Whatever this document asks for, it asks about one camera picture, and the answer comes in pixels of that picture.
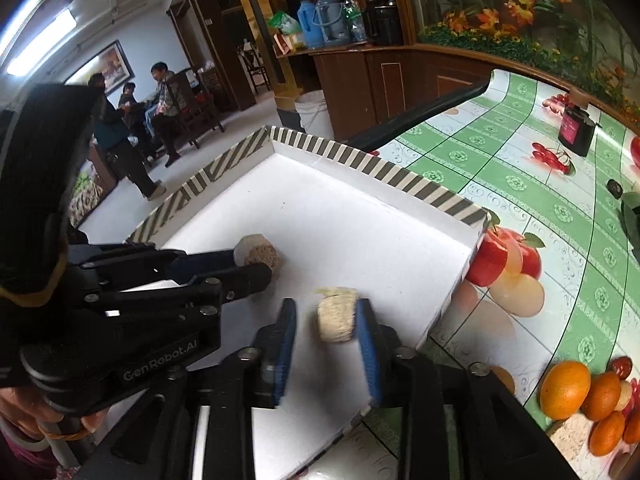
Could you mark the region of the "person left hand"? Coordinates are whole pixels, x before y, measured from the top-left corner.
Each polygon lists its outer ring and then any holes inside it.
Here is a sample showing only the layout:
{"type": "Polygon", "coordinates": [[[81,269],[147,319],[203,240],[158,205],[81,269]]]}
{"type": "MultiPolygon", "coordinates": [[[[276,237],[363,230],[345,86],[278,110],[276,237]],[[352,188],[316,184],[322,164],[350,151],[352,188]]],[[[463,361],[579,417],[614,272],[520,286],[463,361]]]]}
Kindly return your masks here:
{"type": "Polygon", "coordinates": [[[2,388],[0,398],[1,416],[29,439],[43,438],[38,422],[63,419],[63,415],[51,408],[33,386],[2,388]]]}

